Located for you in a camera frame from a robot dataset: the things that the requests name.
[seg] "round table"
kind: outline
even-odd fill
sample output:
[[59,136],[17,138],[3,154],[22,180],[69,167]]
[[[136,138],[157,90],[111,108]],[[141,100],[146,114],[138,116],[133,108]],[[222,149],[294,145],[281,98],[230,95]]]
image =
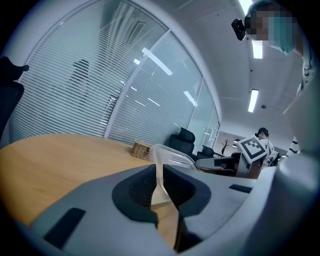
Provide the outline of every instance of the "round table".
[[[80,184],[150,161],[130,155],[132,146],[95,136],[47,134],[0,150],[0,195],[9,214],[30,224],[38,214]],[[151,208],[158,231],[174,245],[178,212],[172,203]]]

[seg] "white plastic part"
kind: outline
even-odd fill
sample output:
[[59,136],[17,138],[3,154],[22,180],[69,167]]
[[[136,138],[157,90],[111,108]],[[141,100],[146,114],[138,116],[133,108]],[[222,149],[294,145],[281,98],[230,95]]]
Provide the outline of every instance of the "white plastic part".
[[171,200],[164,187],[164,165],[176,165],[195,171],[199,170],[190,156],[161,144],[154,145],[150,149],[149,155],[150,160],[156,166],[156,188],[152,195],[151,205],[163,204]]

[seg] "window blinds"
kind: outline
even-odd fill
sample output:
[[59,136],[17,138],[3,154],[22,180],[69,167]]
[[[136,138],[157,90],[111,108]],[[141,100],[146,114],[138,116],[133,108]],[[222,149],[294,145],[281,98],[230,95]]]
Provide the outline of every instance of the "window blinds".
[[39,42],[19,82],[25,91],[11,118],[11,139],[73,133],[103,137],[142,49],[165,29],[119,0],[73,13]]
[[171,134],[189,124],[202,75],[171,32],[141,54],[108,137],[128,144],[135,139],[168,144]]

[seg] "black chair backrest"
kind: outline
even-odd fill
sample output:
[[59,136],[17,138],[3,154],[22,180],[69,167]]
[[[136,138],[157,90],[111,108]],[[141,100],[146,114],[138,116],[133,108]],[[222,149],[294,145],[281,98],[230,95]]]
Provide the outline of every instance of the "black chair backrest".
[[180,151],[188,156],[192,155],[195,148],[196,137],[187,129],[181,127],[180,133],[178,135],[172,134],[169,138],[169,147]]
[[214,158],[214,150],[211,147],[204,146],[202,145],[202,152],[198,151],[196,153],[198,159],[209,159],[209,158]]
[[16,105],[24,94],[24,86],[14,82],[29,66],[16,66],[8,57],[0,58],[0,139]]
[[0,138],[24,91],[22,84],[0,79]]
[[214,156],[214,154],[215,154],[215,152],[214,152],[214,150],[211,148],[211,147],[208,147],[208,146],[204,146],[204,145],[202,145],[202,155],[204,155],[204,156],[207,156],[207,157],[213,157]]

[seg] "wicker basket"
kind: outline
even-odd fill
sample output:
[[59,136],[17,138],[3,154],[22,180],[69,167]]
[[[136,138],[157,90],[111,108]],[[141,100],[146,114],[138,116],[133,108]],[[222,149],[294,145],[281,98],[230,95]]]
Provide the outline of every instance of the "wicker basket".
[[136,139],[133,148],[131,149],[131,156],[150,161],[149,150],[152,146],[152,144]]

